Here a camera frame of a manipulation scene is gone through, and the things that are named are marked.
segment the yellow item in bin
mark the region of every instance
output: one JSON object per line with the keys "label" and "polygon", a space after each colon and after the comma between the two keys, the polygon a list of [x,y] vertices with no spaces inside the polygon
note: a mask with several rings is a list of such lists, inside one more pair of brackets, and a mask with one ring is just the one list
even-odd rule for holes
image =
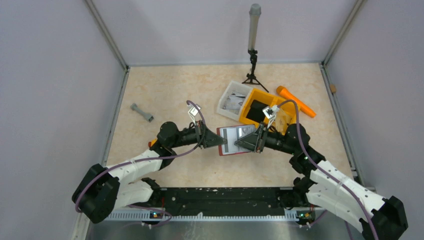
{"label": "yellow item in bin", "polygon": [[[247,97],[244,107],[241,109],[241,115],[238,121],[243,124],[254,124],[257,128],[259,127],[260,122],[248,118],[248,113],[251,110],[251,105],[255,100],[272,107],[274,105],[281,104],[286,99],[254,88],[251,91],[250,95]],[[278,111],[276,122],[274,122],[272,125],[277,129],[277,131],[281,132],[282,134],[285,134],[287,126],[296,123],[295,105],[291,102],[288,102],[281,106],[280,109],[282,111]],[[263,122],[265,124],[268,124],[268,119],[265,117]]]}

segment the wooden table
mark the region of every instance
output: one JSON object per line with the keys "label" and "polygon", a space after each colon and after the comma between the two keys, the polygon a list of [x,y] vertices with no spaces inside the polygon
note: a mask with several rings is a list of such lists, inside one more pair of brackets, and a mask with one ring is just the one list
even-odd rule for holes
{"label": "wooden table", "polygon": [[[188,127],[191,120],[186,100],[202,107],[206,124],[212,131],[240,124],[217,114],[216,108],[230,81],[245,80],[250,67],[247,64],[131,67],[107,165],[144,152],[166,121],[175,122],[180,130]],[[316,112],[315,118],[304,113],[299,117],[311,137],[310,145],[352,177],[319,65],[258,64],[255,74],[272,94],[283,85]],[[132,111],[132,103],[151,113],[154,120],[149,123]],[[192,147],[174,150],[180,154]],[[289,164],[290,157],[267,148],[260,154],[230,156],[219,156],[217,147],[196,149],[145,177],[155,179],[161,187],[290,187],[299,176]]]}

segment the orange handle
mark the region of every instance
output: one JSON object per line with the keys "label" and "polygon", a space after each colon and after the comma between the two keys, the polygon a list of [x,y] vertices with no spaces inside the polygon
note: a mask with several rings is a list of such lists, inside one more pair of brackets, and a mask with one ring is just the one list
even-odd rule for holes
{"label": "orange handle", "polygon": [[289,92],[289,90],[287,90],[287,88],[283,87],[283,86],[279,86],[277,87],[277,94],[280,95],[281,97],[285,98],[285,99],[291,99],[294,100],[297,105],[300,106],[300,110],[302,112],[304,112],[306,115],[308,115],[309,117],[313,118],[315,117],[317,114],[312,111],[312,109],[310,109],[306,104],[304,104],[302,101],[300,101],[297,97],[295,97],[293,94],[291,94]]}

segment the metal frame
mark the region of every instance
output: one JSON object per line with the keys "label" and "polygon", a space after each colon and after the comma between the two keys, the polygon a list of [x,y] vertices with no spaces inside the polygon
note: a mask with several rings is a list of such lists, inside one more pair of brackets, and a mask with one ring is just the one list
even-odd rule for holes
{"label": "metal frame", "polygon": [[[93,16],[93,19],[96,23],[96,25],[98,26],[100,32],[102,33],[103,37],[105,38],[110,50],[112,51],[112,53],[114,54],[115,58],[118,60],[119,64],[121,65],[121,67],[123,69],[125,69],[125,73],[124,73],[124,78],[122,81],[122,85],[119,91],[119,97],[115,106],[115,112],[113,115],[113,119],[112,119],[112,123],[110,126],[110,130],[108,133],[108,137],[107,137],[107,142],[106,142],[106,146],[104,149],[104,154],[103,157],[101,159],[101,164],[104,166],[106,165],[106,161],[108,159],[109,156],[109,150],[111,148],[111,144],[112,144],[112,138],[115,132],[115,127],[117,124],[117,120],[118,120],[118,115],[119,115],[119,111],[121,109],[121,104],[122,104],[122,100],[124,97],[124,92],[125,92],[125,88],[127,85],[127,81],[128,81],[128,76],[129,76],[129,72],[130,72],[130,67],[129,65],[125,62],[124,57],[122,56],[117,44],[115,43],[114,39],[112,38],[106,24],[104,23],[99,11],[97,10],[95,4],[93,3],[93,0],[83,0],[86,3],[87,8],[89,9],[91,15]],[[355,18],[358,15],[358,12],[362,9],[362,7],[364,6],[364,3],[367,0],[356,0],[349,16],[347,17],[345,23],[343,24],[342,28],[340,29],[340,32],[338,33],[337,37],[335,38],[334,42],[331,44],[331,47],[328,51],[328,53],[326,54],[325,58],[322,60],[322,62],[319,63],[319,68],[321,70],[321,74],[322,74],[322,78],[324,80],[324,84],[325,84],[325,88],[328,92],[328,97],[334,112],[334,116],[337,122],[337,126],[339,128],[340,131],[340,135],[342,138],[342,142],[347,154],[347,158],[349,160],[349,163],[351,165],[351,169],[352,169],[352,173],[353,176],[355,178],[355,180],[363,185],[364,179],[363,179],[363,174],[360,168],[358,168],[358,164],[357,164],[357,154],[355,149],[352,147],[352,140],[350,139],[350,135],[349,135],[349,131],[346,127],[345,124],[345,120],[342,114],[342,111],[340,110],[340,105],[339,105],[339,101],[337,99],[336,94],[331,93],[330,91],[330,84],[331,84],[331,79],[330,76],[328,74],[328,68],[327,66],[329,65],[329,63],[331,62],[333,55],[335,54],[336,50],[338,49],[340,43],[343,41],[343,39],[345,38],[346,34],[348,33],[350,27],[352,26],[353,21],[355,20]],[[219,62],[219,63],[215,63],[215,64],[246,64],[247,62]],[[317,61],[297,61],[295,63],[317,63]],[[213,63],[197,63],[196,65],[210,65]],[[140,66],[158,66],[155,64],[152,65],[140,65]],[[76,222],[75,222],[75,226],[74,226],[74,230],[72,233],[72,237],[71,240],[81,240],[81,239],[85,239],[87,236],[87,233],[89,231],[90,228],[90,220],[87,218],[87,216],[85,216],[82,213],[79,213],[77,215],[76,218]]]}

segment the gray cylinder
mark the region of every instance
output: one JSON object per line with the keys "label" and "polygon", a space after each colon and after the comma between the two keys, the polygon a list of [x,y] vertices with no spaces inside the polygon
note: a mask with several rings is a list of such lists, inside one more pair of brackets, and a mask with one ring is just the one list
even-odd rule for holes
{"label": "gray cylinder", "polygon": [[261,16],[261,6],[257,3],[252,4],[249,11],[250,27],[249,27],[249,44],[248,50],[255,49],[256,33],[258,32],[259,16]]}

